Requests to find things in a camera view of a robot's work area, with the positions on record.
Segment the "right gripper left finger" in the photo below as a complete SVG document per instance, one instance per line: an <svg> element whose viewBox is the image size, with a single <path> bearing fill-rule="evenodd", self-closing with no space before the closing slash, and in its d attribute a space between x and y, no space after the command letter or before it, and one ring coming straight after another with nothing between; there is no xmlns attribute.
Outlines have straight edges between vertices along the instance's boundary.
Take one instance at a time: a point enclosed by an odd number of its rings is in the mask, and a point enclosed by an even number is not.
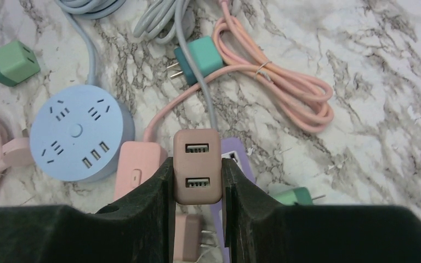
<svg viewBox="0 0 421 263"><path fill-rule="evenodd" d="M98 212L0 207L0 262L172 262L173 160Z"/></svg>

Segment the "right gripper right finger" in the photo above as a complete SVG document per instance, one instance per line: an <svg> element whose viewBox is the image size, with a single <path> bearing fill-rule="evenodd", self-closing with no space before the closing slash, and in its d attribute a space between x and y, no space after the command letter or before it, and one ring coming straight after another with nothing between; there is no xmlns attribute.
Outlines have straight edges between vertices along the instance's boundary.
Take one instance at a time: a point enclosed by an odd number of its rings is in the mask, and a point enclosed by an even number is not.
<svg viewBox="0 0 421 263"><path fill-rule="evenodd" d="M283 205L235 175L222 186L231 262L421 262L421 221L396 205Z"/></svg>

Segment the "pink dual USB charger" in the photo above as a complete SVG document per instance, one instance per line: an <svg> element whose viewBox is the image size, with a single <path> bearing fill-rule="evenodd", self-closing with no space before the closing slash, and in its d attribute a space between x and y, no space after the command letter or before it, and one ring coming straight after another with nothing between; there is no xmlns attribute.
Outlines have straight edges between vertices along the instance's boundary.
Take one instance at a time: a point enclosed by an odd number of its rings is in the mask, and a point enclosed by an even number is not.
<svg viewBox="0 0 421 263"><path fill-rule="evenodd" d="M217 130L183 129L173 140L174 199L181 205L222 198L221 142Z"/></svg>

